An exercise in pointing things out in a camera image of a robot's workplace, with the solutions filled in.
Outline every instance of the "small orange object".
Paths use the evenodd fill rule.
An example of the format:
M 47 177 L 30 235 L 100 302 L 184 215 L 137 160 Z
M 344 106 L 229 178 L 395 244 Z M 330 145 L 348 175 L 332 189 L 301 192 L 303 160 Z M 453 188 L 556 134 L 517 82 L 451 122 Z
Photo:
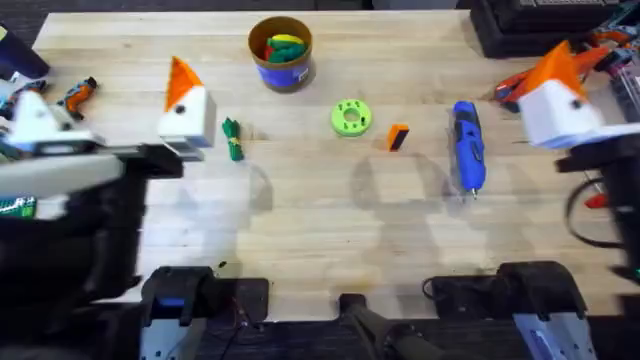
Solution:
M 169 111 L 173 105 L 182 99 L 187 91 L 199 85 L 202 85 L 202 81 L 200 81 L 198 75 L 184 61 L 174 56 L 171 59 L 171 73 L 169 74 L 169 86 L 167 87 L 164 111 Z
M 58 105 L 64 107 L 74 120 L 80 121 L 84 119 L 84 116 L 80 113 L 78 107 L 93 95 L 97 87 L 98 82 L 96 79 L 90 77 L 67 91 L 64 99 L 58 101 Z
M 389 151 L 398 151 L 408 133 L 408 125 L 393 124 L 393 126 L 391 126 L 391 129 L 389 129 L 389 135 L 387 135 L 387 148 L 389 149 Z
M 590 197 L 584 202 L 589 209 L 604 209 L 609 206 L 609 198 L 605 194 L 598 194 Z

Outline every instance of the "blue rotary tool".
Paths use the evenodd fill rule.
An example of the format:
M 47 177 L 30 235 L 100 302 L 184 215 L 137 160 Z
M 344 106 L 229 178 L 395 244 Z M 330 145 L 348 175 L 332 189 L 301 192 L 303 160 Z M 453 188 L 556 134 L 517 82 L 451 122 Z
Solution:
M 480 119 L 473 103 L 458 101 L 453 106 L 455 116 L 456 157 L 462 187 L 477 199 L 487 175 L 484 165 L 484 144 Z

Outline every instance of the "green gear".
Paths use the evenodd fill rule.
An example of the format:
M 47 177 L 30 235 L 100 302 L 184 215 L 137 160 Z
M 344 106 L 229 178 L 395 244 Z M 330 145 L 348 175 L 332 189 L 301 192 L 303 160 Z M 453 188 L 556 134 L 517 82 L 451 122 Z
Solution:
M 346 113 L 358 114 L 360 121 L 349 121 Z M 369 129 L 373 117 L 369 106 L 361 100 L 344 99 L 333 108 L 331 112 L 331 125 L 342 136 L 360 136 Z

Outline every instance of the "wooden table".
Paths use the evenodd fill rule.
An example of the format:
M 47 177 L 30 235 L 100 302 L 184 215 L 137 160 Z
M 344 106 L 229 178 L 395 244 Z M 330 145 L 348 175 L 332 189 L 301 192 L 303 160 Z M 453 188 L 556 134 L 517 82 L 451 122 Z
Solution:
M 343 292 L 367 294 L 385 316 L 434 316 L 424 278 L 494 273 L 507 261 L 562 262 L 592 314 L 616 313 L 614 295 L 637 292 L 608 270 L 622 252 L 589 248 L 563 225 L 582 174 L 557 174 L 560 154 L 523 144 L 518 116 L 487 101 L 535 59 L 483 58 L 466 11 L 296 12 L 314 34 L 317 74 L 281 95 L 263 86 L 246 44 L 270 15 L 51 14 L 44 24 L 35 48 L 55 70 L 49 98 L 96 77 L 101 87 L 84 112 L 112 143 L 158 141 L 172 55 L 210 90 L 218 122 L 243 126 L 246 161 L 229 160 L 219 131 L 184 179 L 151 183 L 140 273 L 209 265 L 222 276 L 265 277 L 271 320 L 333 318 Z M 374 113 L 359 138 L 339 138 L 329 124 L 348 97 Z M 488 166 L 478 200 L 464 203 L 450 151 L 450 109 L 462 99 L 477 104 Z M 382 146 L 393 123 L 411 129 L 398 153 Z M 577 217 L 589 235 L 614 236 L 606 212 Z

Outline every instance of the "wire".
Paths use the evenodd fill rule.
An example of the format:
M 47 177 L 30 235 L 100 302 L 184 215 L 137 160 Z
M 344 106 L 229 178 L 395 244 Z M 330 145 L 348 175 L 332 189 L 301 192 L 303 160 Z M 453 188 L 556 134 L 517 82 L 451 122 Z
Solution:
M 234 305 L 234 312 L 233 312 L 233 325 L 231 326 L 231 328 L 229 329 L 224 329 L 222 331 L 219 332 L 213 332 L 210 330 L 206 330 L 206 334 L 209 335 L 210 337 L 214 338 L 215 340 L 221 341 L 221 342 L 227 342 L 227 341 L 232 341 L 235 345 L 240 345 L 240 346 L 249 346 L 249 345 L 259 345 L 259 344 L 263 344 L 268 342 L 270 339 L 265 339 L 265 340 L 259 340 L 259 341 L 254 341 L 254 342 L 248 342 L 248 343 L 244 343 L 244 342 L 239 342 L 238 339 L 235 339 L 234 341 L 234 337 L 238 337 L 238 332 L 241 329 L 246 328 L 247 326 L 251 326 L 253 328 L 255 328 L 256 330 L 259 330 L 259 328 L 253 323 L 253 321 L 251 320 L 251 318 L 249 317 L 249 314 L 244 310 L 244 307 L 242 307 L 242 305 L 240 305 L 240 303 L 236 300 L 235 297 L 232 297 L 231 300 L 233 301 L 233 305 Z M 234 333 L 230 338 L 223 338 L 220 335 L 227 333 L 229 331 L 236 331 L 236 333 Z
M 237 327 L 236 331 L 229 338 L 229 341 L 227 341 L 227 345 L 224 347 L 224 351 L 222 352 L 222 355 L 220 355 L 220 360 L 224 360 L 224 357 L 227 355 L 227 352 L 229 351 L 229 348 L 231 347 L 231 344 L 233 344 L 233 340 L 236 338 L 236 336 L 238 336 L 238 333 L 240 332 L 240 329 L 241 329 L 241 327 Z
M 207 331 L 207 335 L 211 336 L 213 339 L 218 340 L 220 342 L 227 342 L 229 341 L 229 338 L 223 338 L 220 336 L 220 334 L 214 334 L 210 331 Z M 260 340 L 256 340 L 256 341 L 252 341 L 252 342 L 241 342 L 239 341 L 239 336 L 240 334 L 238 334 L 238 336 L 236 337 L 235 341 L 233 342 L 234 345 L 239 345 L 239 346 L 254 346 L 254 345 L 261 345 L 261 344 L 266 344 L 270 341 L 272 341 L 273 339 L 271 339 L 270 337 L 267 337 L 265 339 L 260 339 Z
M 581 235 L 580 233 L 578 233 L 576 231 L 576 229 L 573 227 L 573 223 L 571 222 L 571 215 L 573 214 L 573 209 L 575 207 L 575 204 L 578 200 L 578 197 L 588 188 L 590 188 L 591 186 L 594 186 L 595 184 L 601 184 L 603 183 L 603 178 L 599 177 L 599 178 L 595 178 L 595 179 L 589 179 L 585 182 L 583 182 L 582 184 L 578 185 L 575 189 L 573 189 L 573 191 L 571 192 L 571 194 L 569 195 L 569 198 L 567 199 L 565 208 L 564 208 L 564 221 L 565 224 L 567 226 L 567 229 L 569 230 L 569 233 L 571 233 L 571 235 L 575 236 L 578 240 L 582 241 L 583 243 L 593 246 L 593 247 L 597 247 L 597 248 L 601 248 L 601 249 L 621 249 L 622 248 L 622 244 L 617 243 L 617 242 L 610 242 L 610 241 L 598 241 L 598 240 L 593 240 L 593 239 L 589 239 L 588 237 L 585 237 L 583 235 Z
M 178 350 L 179 347 L 181 347 L 185 342 L 185 340 L 187 340 L 187 336 L 189 335 L 189 333 L 187 332 L 186 334 L 184 334 L 184 336 L 182 337 L 182 339 L 178 340 L 176 342 L 175 345 L 173 345 L 173 347 L 171 348 L 171 350 L 169 350 L 169 352 L 167 353 L 167 355 L 164 357 L 164 360 L 169 360 L 169 357 L 176 351 Z

